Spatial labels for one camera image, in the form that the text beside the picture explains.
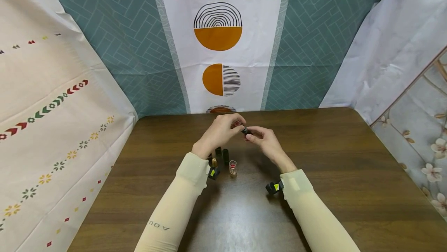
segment person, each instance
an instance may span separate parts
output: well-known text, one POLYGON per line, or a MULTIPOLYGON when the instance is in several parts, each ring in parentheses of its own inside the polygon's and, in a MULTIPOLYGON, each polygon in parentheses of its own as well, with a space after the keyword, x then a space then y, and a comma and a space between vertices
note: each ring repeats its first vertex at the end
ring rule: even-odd
MULTIPOLYGON (((135 252, 175 252, 178 249, 197 197, 206 187, 208 155, 240 134, 244 126, 231 128, 245 119, 239 114, 218 115, 212 125, 185 155, 176 176, 153 211, 135 252)), ((315 193, 303 170, 297 169, 282 149, 274 132, 252 126, 246 140, 262 152, 281 171, 284 199, 303 230, 312 252, 359 252, 341 223, 315 193)))

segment orange semicircle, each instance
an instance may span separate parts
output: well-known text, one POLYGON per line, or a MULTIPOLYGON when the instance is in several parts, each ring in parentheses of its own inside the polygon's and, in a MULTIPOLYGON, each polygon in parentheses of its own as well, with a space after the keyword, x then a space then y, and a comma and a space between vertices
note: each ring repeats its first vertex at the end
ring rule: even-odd
POLYGON ((224 82, 222 77, 222 64, 212 64, 203 72, 203 85, 214 95, 223 96, 224 82))
POLYGON ((221 52, 229 50, 238 43, 242 35, 242 27, 194 28, 194 34, 204 47, 221 52))

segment white floral wallpaper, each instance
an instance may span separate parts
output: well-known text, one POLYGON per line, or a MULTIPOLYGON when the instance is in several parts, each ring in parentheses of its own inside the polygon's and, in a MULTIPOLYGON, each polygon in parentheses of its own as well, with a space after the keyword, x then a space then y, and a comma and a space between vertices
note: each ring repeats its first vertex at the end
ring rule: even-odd
POLYGON ((446 70, 444 54, 372 128, 447 221, 446 70))

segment teal backdrop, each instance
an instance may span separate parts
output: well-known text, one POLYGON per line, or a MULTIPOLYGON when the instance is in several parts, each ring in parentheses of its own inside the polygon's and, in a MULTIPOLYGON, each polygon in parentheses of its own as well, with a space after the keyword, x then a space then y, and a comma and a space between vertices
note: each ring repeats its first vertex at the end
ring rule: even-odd
MULTIPOLYGON (((59 0, 139 117, 187 113, 155 0, 59 0)), ((289 0, 266 110, 320 105, 377 0, 289 0)))

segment arm sleeve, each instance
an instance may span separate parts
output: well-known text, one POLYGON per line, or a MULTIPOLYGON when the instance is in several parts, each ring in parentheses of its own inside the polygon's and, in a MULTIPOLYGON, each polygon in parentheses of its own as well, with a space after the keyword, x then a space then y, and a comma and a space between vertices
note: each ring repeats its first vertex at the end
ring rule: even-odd
POLYGON ((156 206, 135 252, 175 252, 188 225, 197 197, 206 187, 208 161, 186 154, 176 176, 156 206))
POLYGON ((315 193, 303 170, 280 175, 284 199, 303 230, 312 252, 360 252, 341 223, 315 193))

